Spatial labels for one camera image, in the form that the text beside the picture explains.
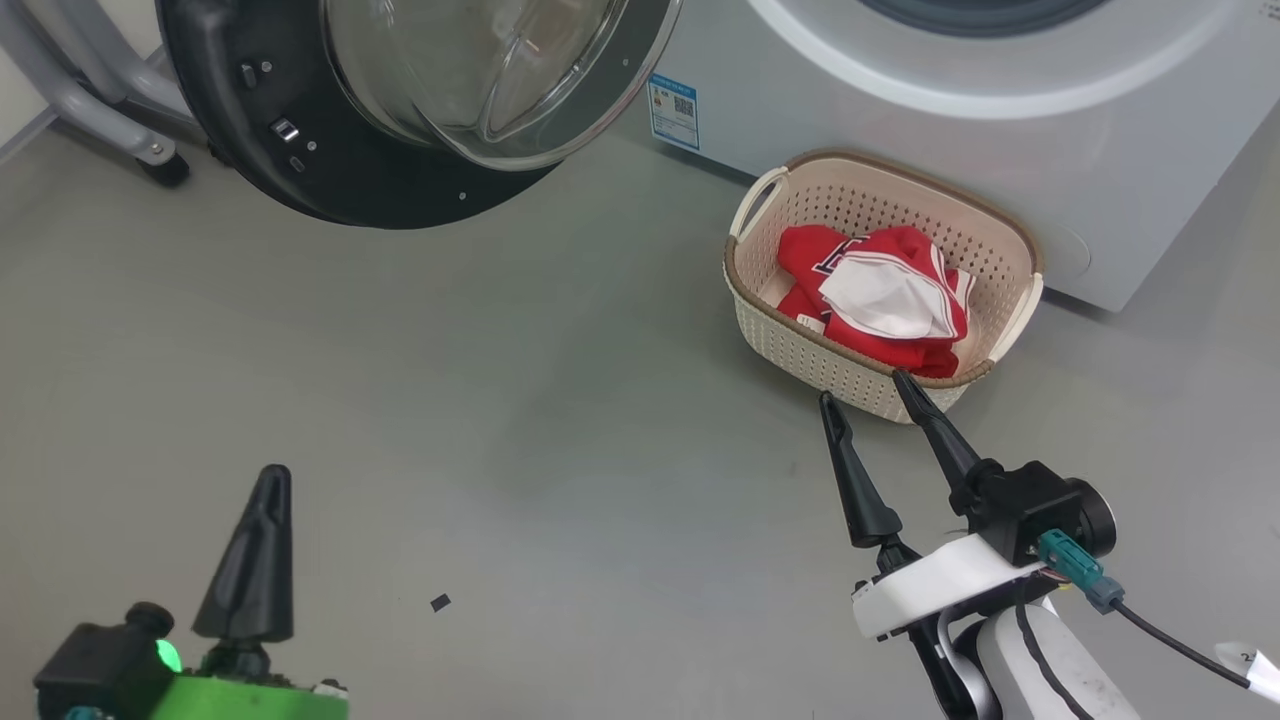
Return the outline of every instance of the beige plastic basket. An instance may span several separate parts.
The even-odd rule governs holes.
[[[823,224],[847,236],[914,225],[954,268],[975,278],[969,337],[955,348],[947,379],[916,378],[946,410],[1021,334],[1044,290],[1044,263],[1032,236],[984,202],[937,181],[844,150],[819,150],[769,170],[737,209],[724,249],[746,342],[818,389],[895,423],[909,423],[892,368],[837,345],[777,311],[795,279],[778,266],[778,240],[792,225]]]

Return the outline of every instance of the cable connector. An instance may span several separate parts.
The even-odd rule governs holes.
[[[1106,615],[1115,610],[1111,603],[1124,600],[1120,583],[1102,573],[1102,564],[1062,530],[1050,530],[1041,536],[1039,559],[1050,570],[1059,573],[1071,584],[1084,591],[1084,597],[1094,610]]]

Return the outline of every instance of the red and white garment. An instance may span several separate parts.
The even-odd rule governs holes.
[[[920,231],[847,238],[824,225],[787,228],[778,263],[796,279],[778,310],[895,368],[952,377],[952,346],[969,333],[973,277],[946,266]]]

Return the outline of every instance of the gray floor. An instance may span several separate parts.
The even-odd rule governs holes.
[[[291,214],[195,151],[177,192],[52,133],[3,168],[0,715],[29,715],[78,621],[148,598],[184,628],[282,461],[297,638],[274,659],[344,680],[356,717],[936,717],[906,643],[854,626],[873,557],[814,393],[736,334],[744,188],[643,123],[422,232]],[[1271,122],[1126,313],[1044,305],[952,414],[1102,488],[1108,570],[1204,650],[1280,655],[1277,150]],[[854,421],[908,539],[947,539],[923,437]],[[1275,715],[1057,600],[1147,717]]]

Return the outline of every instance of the blue and white sticker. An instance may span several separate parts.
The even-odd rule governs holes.
[[[698,91],[662,76],[649,77],[653,136],[698,150]]]

